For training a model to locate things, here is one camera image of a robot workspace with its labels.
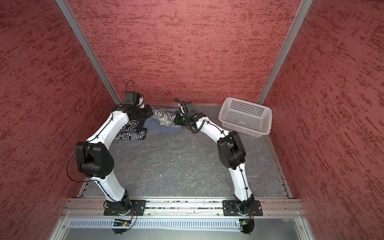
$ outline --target white plastic basket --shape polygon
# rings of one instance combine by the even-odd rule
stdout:
[[[218,119],[223,127],[260,137],[271,131],[272,110],[256,103],[226,98]]]

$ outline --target metal bracket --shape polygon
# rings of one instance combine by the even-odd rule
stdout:
[[[131,200],[132,206],[135,209],[135,214],[137,214],[138,216],[143,216],[146,202],[147,202],[146,200]],[[119,215],[117,212],[113,211],[113,209],[110,209],[110,208],[105,208],[104,216],[124,217]]]
[[[224,216],[239,216],[238,212],[235,209],[235,202],[234,200],[224,200],[223,201],[223,212]],[[263,210],[262,206],[260,204],[260,201],[255,200],[252,204],[252,210],[254,216],[262,216]]]

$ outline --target red wall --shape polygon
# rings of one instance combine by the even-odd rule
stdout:
[[[384,239],[384,2],[315,0],[265,105],[316,239]]]
[[[69,154],[114,103],[54,0],[2,1],[0,19],[0,236],[47,239],[81,187]]]
[[[69,0],[121,99],[256,102],[301,0]]]

